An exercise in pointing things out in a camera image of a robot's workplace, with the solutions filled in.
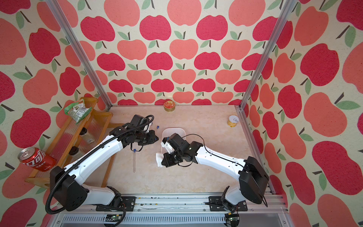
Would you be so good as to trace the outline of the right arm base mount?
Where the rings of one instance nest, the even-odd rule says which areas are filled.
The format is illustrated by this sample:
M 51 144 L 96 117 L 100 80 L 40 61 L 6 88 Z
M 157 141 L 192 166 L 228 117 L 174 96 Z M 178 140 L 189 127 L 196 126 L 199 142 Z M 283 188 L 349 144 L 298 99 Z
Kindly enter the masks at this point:
M 240 212 L 240 211 L 248 211 L 246 201 L 241 201 L 238 205 L 233 205 L 228 202 L 222 196 L 210 196 L 208 201 L 205 202 L 205 205 L 209 206 L 210 211 L 227 211 L 227 212 Z

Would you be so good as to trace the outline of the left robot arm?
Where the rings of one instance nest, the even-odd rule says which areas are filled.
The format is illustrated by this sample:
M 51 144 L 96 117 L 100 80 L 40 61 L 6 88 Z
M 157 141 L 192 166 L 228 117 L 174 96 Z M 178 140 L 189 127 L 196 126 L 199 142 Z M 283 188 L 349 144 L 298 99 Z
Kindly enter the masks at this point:
M 111 211 L 124 211 L 121 194 L 113 187 L 93 187 L 85 184 L 88 177 L 104 162 L 128 145 L 146 146 L 158 141 L 148 126 L 154 116 L 134 115 L 131 123 L 118 126 L 96 147 L 64 168 L 50 173 L 50 193 L 45 204 L 48 214 L 73 211 L 82 205 L 95 205 Z

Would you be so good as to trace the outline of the white rectangular tray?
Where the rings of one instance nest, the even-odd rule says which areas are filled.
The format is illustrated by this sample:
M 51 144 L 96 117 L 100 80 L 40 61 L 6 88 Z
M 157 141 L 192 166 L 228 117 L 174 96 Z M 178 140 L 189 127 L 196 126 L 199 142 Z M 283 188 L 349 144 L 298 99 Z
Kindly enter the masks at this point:
M 186 135 L 186 132 L 183 128 L 166 128 L 163 133 L 162 133 L 162 139 L 161 141 L 163 142 L 164 138 L 170 137 L 172 136 L 174 133 L 179 134 L 181 137 Z M 174 148 L 172 148 L 172 150 L 169 152 L 169 150 L 167 150 L 166 148 L 164 148 L 163 146 L 161 146 L 161 153 L 171 153 L 172 151 L 175 151 Z

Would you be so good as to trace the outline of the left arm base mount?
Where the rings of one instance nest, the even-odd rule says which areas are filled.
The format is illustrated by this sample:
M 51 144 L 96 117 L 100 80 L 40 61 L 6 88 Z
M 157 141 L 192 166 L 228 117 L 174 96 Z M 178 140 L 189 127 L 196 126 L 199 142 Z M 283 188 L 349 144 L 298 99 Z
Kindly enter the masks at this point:
M 116 196 L 109 205 L 97 205 L 96 211 L 116 211 L 115 208 L 133 211 L 135 205 L 135 196 Z

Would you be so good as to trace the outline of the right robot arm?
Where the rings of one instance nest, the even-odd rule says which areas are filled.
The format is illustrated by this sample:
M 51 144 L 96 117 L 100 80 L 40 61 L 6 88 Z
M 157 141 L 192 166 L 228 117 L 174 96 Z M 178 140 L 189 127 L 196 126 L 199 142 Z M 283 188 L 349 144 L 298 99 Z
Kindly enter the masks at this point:
M 161 146 L 167 152 L 164 153 L 163 160 L 158 161 L 159 165 L 171 167 L 187 161 L 212 167 L 235 179 L 238 182 L 237 186 L 228 186 L 223 194 L 225 206 L 236 206 L 242 201 L 268 206 L 264 194 L 269 176 L 255 158 L 233 158 L 195 141 L 172 142 L 164 138 Z

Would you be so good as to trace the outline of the white wipe cloth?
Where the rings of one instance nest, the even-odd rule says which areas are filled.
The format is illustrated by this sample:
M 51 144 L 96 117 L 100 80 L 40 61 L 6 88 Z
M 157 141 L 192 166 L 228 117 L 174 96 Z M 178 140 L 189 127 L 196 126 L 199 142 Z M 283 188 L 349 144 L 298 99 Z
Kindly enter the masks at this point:
M 157 161 L 158 167 L 164 167 L 164 165 L 162 164 L 163 159 L 164 159 L 164 155 L 162 153 L 156 154 L 156 161 Z

